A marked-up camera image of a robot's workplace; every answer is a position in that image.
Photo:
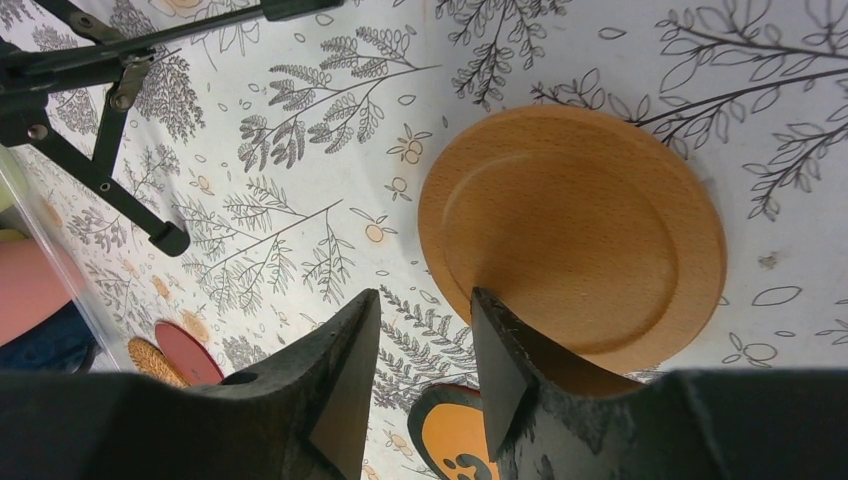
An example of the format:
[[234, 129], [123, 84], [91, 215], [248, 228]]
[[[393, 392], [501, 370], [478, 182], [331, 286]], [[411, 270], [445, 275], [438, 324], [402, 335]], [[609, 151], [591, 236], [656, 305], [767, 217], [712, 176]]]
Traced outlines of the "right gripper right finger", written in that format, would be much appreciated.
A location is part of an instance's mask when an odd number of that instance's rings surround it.
[[688, 369], [643, 384], [471, 300], [489, 456], [505, 479], [843, 479], [843, 369]]

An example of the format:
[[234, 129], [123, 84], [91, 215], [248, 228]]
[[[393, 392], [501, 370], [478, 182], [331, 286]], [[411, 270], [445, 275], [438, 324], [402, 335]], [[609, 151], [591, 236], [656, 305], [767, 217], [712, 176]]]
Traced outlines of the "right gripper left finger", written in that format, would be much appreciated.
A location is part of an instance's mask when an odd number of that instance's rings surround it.
[[216, 385], [132, 373], [1, 376], [5, 479], [356, 479], [380, 338], [366, 289]]

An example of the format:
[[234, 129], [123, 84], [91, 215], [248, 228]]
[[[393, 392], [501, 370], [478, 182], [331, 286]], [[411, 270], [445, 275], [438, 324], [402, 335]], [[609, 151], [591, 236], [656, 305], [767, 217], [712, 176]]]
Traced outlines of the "red round coaster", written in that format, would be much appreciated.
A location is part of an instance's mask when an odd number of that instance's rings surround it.
[[158, 321], [154, 337], [159, 349], [190, 386], [216, 385], [224, 375], [206, 348], [185, 329]]

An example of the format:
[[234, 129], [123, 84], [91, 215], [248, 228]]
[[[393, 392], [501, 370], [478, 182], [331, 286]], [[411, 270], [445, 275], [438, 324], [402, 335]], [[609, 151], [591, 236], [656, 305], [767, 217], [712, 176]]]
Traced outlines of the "woven rattan coaster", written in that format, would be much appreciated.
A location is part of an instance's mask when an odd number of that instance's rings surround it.
[[164, 353], [148, 340], [141, 337], [131, 338], [127, 342], [127, 351], [140, 373], [173, 387], [187, 388], [189, 386]]

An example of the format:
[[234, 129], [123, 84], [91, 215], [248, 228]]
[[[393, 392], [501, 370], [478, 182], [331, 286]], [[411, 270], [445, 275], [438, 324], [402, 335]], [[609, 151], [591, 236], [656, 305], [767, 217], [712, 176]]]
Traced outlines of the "light wooden round coaster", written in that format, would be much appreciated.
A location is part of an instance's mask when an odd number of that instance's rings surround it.
[[577, 107], [520, 107], [460, 133], [424, 180], [418, 231], [433, 280], [471, 327], [473, 291], [486, 289], [627, 378], [695, 339], [727, 275], [720, 216], [686, 162]]

